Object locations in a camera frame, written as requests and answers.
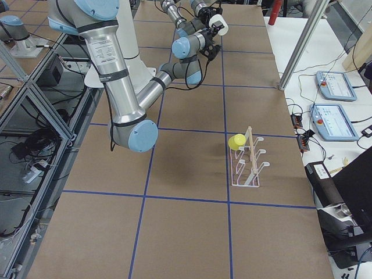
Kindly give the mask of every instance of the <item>robotic arm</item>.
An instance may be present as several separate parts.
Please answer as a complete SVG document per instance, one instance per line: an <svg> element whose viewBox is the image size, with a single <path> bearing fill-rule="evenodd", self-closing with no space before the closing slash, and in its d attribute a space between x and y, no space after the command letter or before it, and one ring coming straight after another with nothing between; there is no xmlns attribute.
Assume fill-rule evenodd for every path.
<svg viewBox="0 0 372 279"><path fill-rule="evenodd" d="M195 18L187 22L181 16L179 7L176 3L180 0L161 0L160 4L164 13L166 13L172 22L176 25L177 33L180 37L187 37L200 29L212 28L212 25L218 21L223 24L224 28L219 31L219 35L223 36L228 31L228 25L222 17L221 1L218 8L213 7L213 4L207 6L203 0L190 0L190 5L194 11Z"/></svg>
<svg viewBox="0 0 372 279"><path fill-rule="evenodd" d="M132 151L145 152L154 146L158 138L158 128L146 118L146 109L176 78L186 78L188 84L201 82L196 53L213 48L212 38L224 26L214 24L213 29L174 42L172 50L180 62L162 65L158 74L136 94L116 36L118 10L119 0L49 0L49 25L55 30L85 39L91 60L100 81L106 85L115 111L113 126L110 127L113 142Z"/></svg>

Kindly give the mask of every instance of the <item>yellow ball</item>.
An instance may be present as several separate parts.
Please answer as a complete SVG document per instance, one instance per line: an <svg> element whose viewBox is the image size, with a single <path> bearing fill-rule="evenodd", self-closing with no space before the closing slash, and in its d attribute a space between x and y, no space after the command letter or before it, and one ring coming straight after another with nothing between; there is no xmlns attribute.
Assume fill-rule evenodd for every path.
<svg viewBox="0 0 372 279"><path fill-rule="evenodd" d="M239 147L244 146L246 143L246 138L242 134L233 135L228 139L228 146L232 150L239 150Z"/></svg>

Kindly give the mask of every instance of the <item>table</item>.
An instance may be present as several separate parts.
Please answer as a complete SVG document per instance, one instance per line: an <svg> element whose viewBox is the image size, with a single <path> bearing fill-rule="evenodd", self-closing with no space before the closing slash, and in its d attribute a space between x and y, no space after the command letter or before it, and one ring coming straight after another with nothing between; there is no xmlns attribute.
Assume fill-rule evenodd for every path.
<svg viewBox="0 0 372 279"><path fill-rule="evenodd" d="M148 110L150 152L109 151L102 98L27 278L332 278L262 12L223 8L205 84ZM148 66L172 59L174 24L153 2L135 29ZM258 189L229 182L227 139L248 125L271 164Z"/></svg>
<svg viewBox="0 0 372 279"><path fill-rule="evenodd" d="M269 33L271 46L276 57L276 62L278 66L278 71L283 72L295 45L300 37L302 29L306 24L306 19L295 19L295 18L278 18L275 25L267 26L267 31ZM330 101L323 98L321 93L317 93L317 84L315 82L315 76L301 76L303 74L315 74L318 70L329 71L345 71L342 67L342 61L346 58L346 54L343 46L339 43L336 35L332 31L330 25L325 19L321 19L313 36L311 37L308 46L306 47L299 64L295 71L300 71L306 69L313 65L323 65L325 66L314 67L311 69L306 69L298 73L294 73L287 88L285 89L285 96L291 98L294 102L303 108L303 111L308 111L309 106L312 102L305 100L299 96L299 80L301 79L302 92L303 95L309 99L316 100L316 103L341 103L344 107L347 115L351 121L362 120L371 116L372 112L372 95L367 89L367 87L361 87L355 89L358 100L355 102L340 102L340 101ZM350 82L353 86L364 85L363 79L359 76L356 71L347 73ZM292 100L287 99L287 104L293 103ZM293 106L289 107L289 112L292 113ZM294 112L299 112L298 108L294 108ZM304 128L308 130L311 128L316 131L313 124L310 124L309 113L303 114L303 124ZM358 135L361 136L361 131L372 124L372 120L365 121L362 123L354 124L355 130ZM332 157L332 159L326 159L324 164L327 169L334 170L342 167L343 158L347 157L351 162L358 155L360 155L364 150L359 148L355 142L325 142L317 134L314 136L320 141L321 145L327 151L327 157ZM372 146L372 141L368 138L364 138L360 141L360 144L369 148ZM310 152L305 152L303 155L303 165L307 165L309 162L316 162L322 159L321 149L319 146L310 142ZM335 263L332 262L332 268L335 278L341 277L343 274L351 273L353 277L354 271L348 271L347 269L340 270L337 268ZM360 273L358 275L359 279L370 278L372 272L372 263L365 263L360 268Z"/></svg>

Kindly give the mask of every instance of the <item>white table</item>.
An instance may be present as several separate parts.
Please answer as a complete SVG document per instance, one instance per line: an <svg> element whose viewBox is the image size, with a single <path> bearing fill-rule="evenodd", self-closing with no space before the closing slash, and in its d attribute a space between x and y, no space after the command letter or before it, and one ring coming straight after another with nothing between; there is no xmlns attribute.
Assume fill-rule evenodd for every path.
<svg viewBox="0 0 372 279"><path fill-rule="evenodd" d="M267 24L269 21L268 17L265 17L267 31L269 33L271 46L273 53L275 54L276 64L278 71L283 73L287 63L292 55L295 45L300 37L300 34L306 24L306 19L297 18L283 18L279 17L276 20L275 25L270 26ZM303 70L309 66L327 64L340 57L335 62L330 63L326 66L319 66L299 73L293 74L288 86L285 89L286 98L291 98L296 104L302 107L303 111L309 111L309 106L312 104L300 96L300 88L298 78L302 74L316 74L319 70L329 71L345 71L342 67L342 61L346 58L346 54L342 45L339 43L336 35L332 31L330 25L325 19L320 20L313 36L310 39L295 71ZM363 79L359 76L357 71L347 73L352 86L364 85ZM362 120L372 115L372 95L370 94L367 87L361 87L355 89L358 100L355 102L340 102L330 101L323 98L321 93L317 94L317 84L315 76L301 76L302 95L315 100L316 103L340 103L351 121ZM293 103L290 99L287 99L287 103ZM295 106L289 106L290 113L294 108L294 112L300 112L299 108ZM311 128L316 132L314 124L310 123L310 113L304 113L302 123L306 130ZM372 124L372 119L362 123L354 124L355 130L361 136L361 131ZM354 160L358 155L363 153L364 150L359 148L356 142L326 142L323 141L318 135L314 136L321 145L327 151L327 157L334 155L331 160L326 159L325 165L329 170L337 169L341 166L343 158L347 157L349 162ZM360 140L360 145L365 148L372 146L371 138L363 138ZM322 153L320 147L310 142L310 151L305 152L303 155L303 164L306 165L309 162L322 160ZM347 271L347 269L339 269L334 261L330 258L332 269L335 278L341 278L346 273L350 273L349 279L354 279L354 272ZM372 263L363 263L360 267L357 279L369 279L372 274Z"/></svg>

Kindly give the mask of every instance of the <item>red cylinder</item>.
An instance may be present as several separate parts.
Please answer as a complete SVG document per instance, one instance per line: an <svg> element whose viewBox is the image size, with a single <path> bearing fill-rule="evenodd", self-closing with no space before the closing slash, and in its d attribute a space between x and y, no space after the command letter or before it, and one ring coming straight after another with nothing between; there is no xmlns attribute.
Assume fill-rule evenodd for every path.
<svg viewBox="0 0 372 279"><path fill-rule="evenodd" d="M275 0L273 10L271 11L271 16L269 19L269 25L274 25L277 17L279 15L280 7L282 4L282 0Z"/></svg>

